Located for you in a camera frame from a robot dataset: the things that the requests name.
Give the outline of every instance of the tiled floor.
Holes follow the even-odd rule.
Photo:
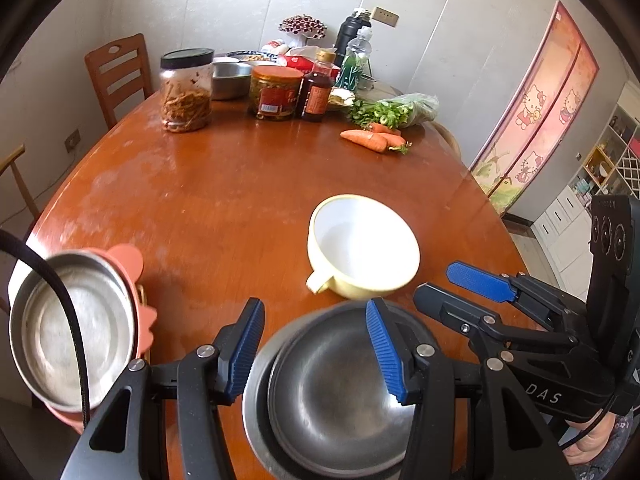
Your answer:
[[[558,286],[554,272],[531,229],[511,222],[505,222],[505,225],[529,274],[549,285]]]

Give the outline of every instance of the human hand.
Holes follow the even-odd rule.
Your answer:
[[[596,413],[589,422],[576,424],[567,421],[567,424],[578,431],[582,431],[591,421],[596,418],[600,412]],[[616,415],[609,412],[605,415],[598,425],[593,428],[587,435],[582,437],[578,442],[562,450],[564,457],[569,465],[585,464],[593,460],[600,453],[609,441],[609,435],[616,423]]]

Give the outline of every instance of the plastic produce bag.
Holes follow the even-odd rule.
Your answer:
[[[440,103],[436,96],[404,94],[376,102],[356,100],[351,109],[351,120],[361,127],[380,123],[389,128],[406,128],[424,121],[433,121]]]

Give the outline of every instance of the white bottle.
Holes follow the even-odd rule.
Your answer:
[[[369,40],[372,36],[371,27],[361,27],[356,37],[347,44],[342,67],[335,81],[337,87],[346,88],[352,92],[356,91],[360,76],[364,72],[369,56],[371,56]]]

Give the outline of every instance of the orange lid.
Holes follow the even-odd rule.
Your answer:
[[[300,72],[300,70],[296,70],[295,68],[291,68],[289,66],[278,66],[278,65],[256,65],[251,72],[252,75],[256,77],[266,78],[266,79],[284,79],[284,80],[295,80],[302,79],[304,74]]]

